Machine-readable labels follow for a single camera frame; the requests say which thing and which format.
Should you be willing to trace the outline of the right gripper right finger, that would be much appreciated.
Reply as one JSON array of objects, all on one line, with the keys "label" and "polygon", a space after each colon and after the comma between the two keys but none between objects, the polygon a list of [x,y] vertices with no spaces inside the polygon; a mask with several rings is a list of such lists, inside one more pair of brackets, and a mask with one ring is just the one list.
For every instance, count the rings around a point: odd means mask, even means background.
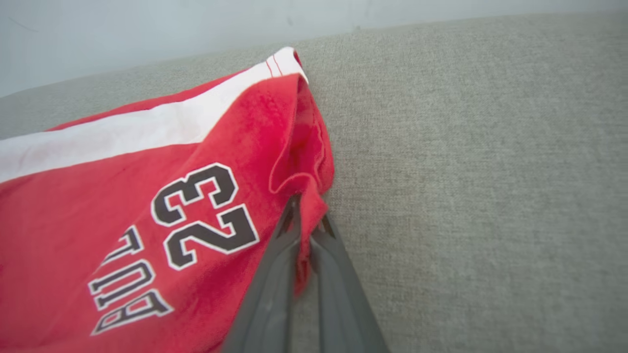
[{"label": "right gripper right finger", "polygon": [[388,353],[341,235],[325,214],[310,239],[311,262],[318,281],[321,353]]}]

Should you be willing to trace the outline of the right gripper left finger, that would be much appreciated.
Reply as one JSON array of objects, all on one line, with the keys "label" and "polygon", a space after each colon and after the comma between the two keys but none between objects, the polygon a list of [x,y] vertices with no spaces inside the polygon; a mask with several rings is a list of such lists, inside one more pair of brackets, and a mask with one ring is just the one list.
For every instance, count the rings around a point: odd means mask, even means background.
[{"label": "right gripper left finger", "polygon": [[287,353],[301,244],[301,196],[290,197],[269,239],[237,316],[224,340],[225,353]]}]

